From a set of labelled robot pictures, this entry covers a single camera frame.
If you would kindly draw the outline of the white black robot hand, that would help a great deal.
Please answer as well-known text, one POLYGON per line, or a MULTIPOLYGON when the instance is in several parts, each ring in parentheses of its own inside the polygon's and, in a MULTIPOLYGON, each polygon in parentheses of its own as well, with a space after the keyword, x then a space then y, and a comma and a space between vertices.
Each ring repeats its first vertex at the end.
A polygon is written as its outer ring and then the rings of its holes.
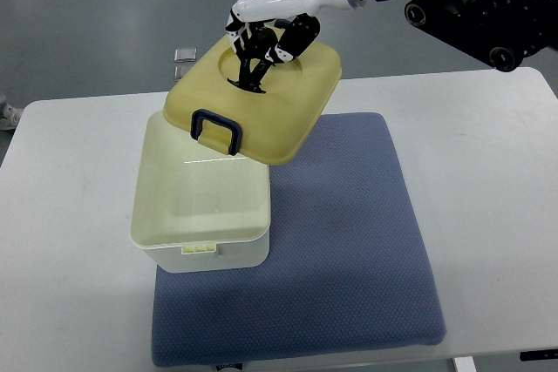
POLYGON ((239 75, 230 83, 262 93, 270 67, 300 57, 320 31, 316 14, 324 7, 356 9, 365 0, 237 0, 228 15, 226 32, 240 60, 239 75))

